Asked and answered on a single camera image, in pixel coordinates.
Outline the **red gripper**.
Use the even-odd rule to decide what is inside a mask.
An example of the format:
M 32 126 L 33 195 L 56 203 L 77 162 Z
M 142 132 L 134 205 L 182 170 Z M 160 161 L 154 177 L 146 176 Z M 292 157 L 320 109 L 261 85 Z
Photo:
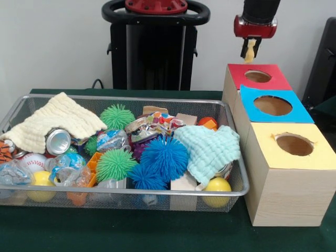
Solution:
M 234 34 L 236 37 L 244 38 L 242 45 L 241 57 L 246 57 L 248 50 L 248 38 L 255 38 L 255 44 L 253 46 L 254 56 L 257 56 L 259 46 L 262 39 L 273 38 L 277 30 L 278 21 L 277 18 L 273 18 L 270 24 L 253 24 L 245 21 L 242 15 L 236 15 L 234 19 Z

